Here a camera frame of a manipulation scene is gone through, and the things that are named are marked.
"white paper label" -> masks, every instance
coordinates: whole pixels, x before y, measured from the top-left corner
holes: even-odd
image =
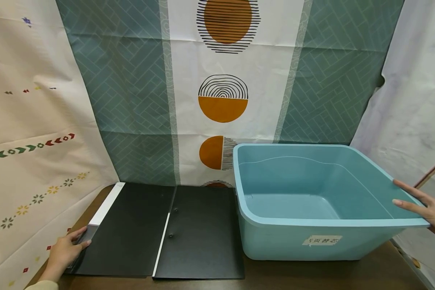
[[[307,238],[303,245],[309,245],[309,246],[333,246],[343,236],[311,236]]]

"white curtain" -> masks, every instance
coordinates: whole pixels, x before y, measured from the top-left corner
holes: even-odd
[[[117,181],[55,1],[0,1],[0,289]]]
[[[404,2],[383,77],[351,146],[396,179],[416,184],[435,166],[435,0]],[[435,175],[422,190],[435,196]],[[395,240],[435,288],[435,236],[413,229]]]

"black plastic folder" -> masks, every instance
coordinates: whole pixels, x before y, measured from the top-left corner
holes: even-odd
[[[244,278],[233,189],[177,187],[153,278]]]
[[[233,189],[125,183],[66,273],[244,278]]]
[[[71,274],[153,274],[175,188],[126,183]]]

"wooden table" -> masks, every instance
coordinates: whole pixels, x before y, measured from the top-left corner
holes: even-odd
[[[73,230],[89,223],[111,188],[108,186],[99,193]],[[426,290],[390,242],[355,262],[254,261],[244,257],[244,263],[244,280],[153,281],[151,277],[65,275],[59,284],[60,290]],[[29,284],[38,280],[44,266]]]

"human hand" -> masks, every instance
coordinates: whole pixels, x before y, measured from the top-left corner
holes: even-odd
[[[64,270],[79,256],[81,251],[87,248],[91,240],[73,244],[83,232],[87,229],[86,226],[79,230],[68,234],[67,236],[58,238],[56,244],[50,250],[47,267],[41,275],[39,281],[50,280],[57,282]]]
[[[425,207],[420,207],[412,202],[401,201],[400,199],[394,199],[393,203],[400,208],[404,208],[405,210],[421,215],[431,224],[429,230],[435,234],[435,198],[401,181],[393,180],[393,183],[404,189],[410,195],[419,199],[419,201],[422,202]]]

